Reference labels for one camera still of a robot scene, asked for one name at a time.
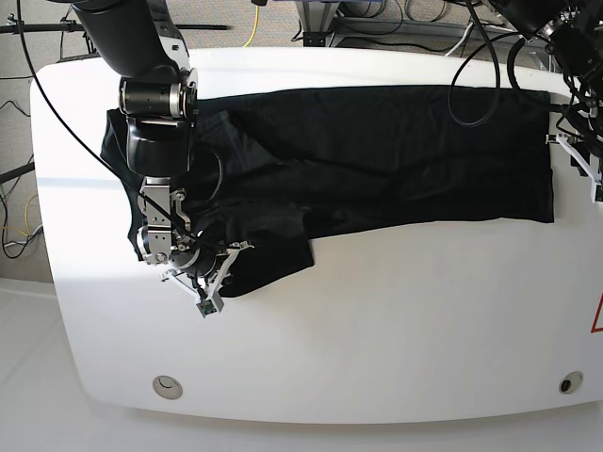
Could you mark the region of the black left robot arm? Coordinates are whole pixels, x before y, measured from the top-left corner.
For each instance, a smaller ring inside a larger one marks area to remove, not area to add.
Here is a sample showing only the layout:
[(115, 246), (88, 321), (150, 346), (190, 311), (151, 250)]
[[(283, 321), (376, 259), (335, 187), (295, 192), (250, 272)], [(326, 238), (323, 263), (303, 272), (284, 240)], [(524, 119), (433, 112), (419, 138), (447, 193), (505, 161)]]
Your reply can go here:
[[(602, 3), (600, 1), (488, 1), (514, 28), (518, 36), (507, 56), (506, 70), (513, 91), (525, 102), (559, 115), (572, 131), (562, 129), (555, 142), (562, 146), (591, 178), (595, 190), (602, 174), (594, 174), (580, 153), (583, 149), (602, 158)], [(515, 75), (519, 51), (531, 40), (541, 40), (545, 51), (558, 63), (570, 91), (566, 105), (546, 104), (522, 90)]]

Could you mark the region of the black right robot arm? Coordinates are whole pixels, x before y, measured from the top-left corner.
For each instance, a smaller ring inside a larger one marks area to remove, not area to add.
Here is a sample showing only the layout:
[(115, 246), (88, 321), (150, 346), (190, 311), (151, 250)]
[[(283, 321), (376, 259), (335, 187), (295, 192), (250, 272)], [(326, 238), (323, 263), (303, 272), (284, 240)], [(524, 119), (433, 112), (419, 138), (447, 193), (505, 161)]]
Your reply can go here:
[(102, 157), (129, 196), (128, 232), (135, 254), (163, 266), (194, 299), (203, 316), (218, 313), (220, 289), (248, 241), (228, 243), (208, 226), (196, 226), (178, 186), (193, 163), (198, 75), (184, 37), (164, 1), (74, 1), (72, 8), (98, 54), (117, 73), (119, 108), (107, 115), (115, 153)]

